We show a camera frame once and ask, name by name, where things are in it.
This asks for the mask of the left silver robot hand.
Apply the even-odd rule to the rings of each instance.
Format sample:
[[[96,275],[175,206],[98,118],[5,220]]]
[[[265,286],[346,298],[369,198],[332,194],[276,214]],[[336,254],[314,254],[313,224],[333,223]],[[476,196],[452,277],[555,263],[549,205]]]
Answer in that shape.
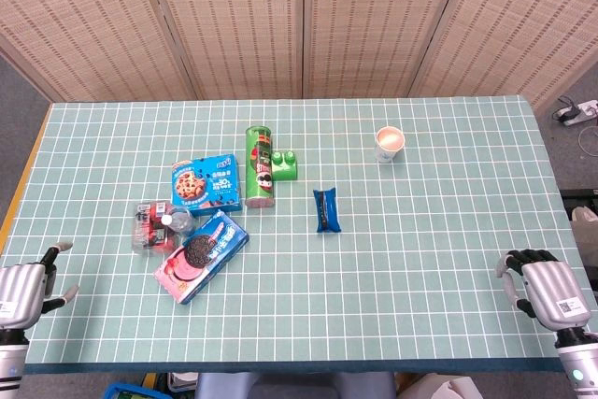
[[[1,268],[2,331],[30,329],[41,315],[61,308],[75,298],[78,285],[51,298],[57,272],[56,258],[72,246],[72,242],[59,242],[49,247],[37,262]]]

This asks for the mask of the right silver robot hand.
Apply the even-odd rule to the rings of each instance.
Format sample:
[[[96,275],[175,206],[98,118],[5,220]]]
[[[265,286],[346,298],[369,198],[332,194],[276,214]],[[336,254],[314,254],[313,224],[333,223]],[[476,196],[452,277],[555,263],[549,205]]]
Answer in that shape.
[[[540,249],[511,250],[495,267],[509,303],[552,332],[582,328],[590,307],[569,264]]]

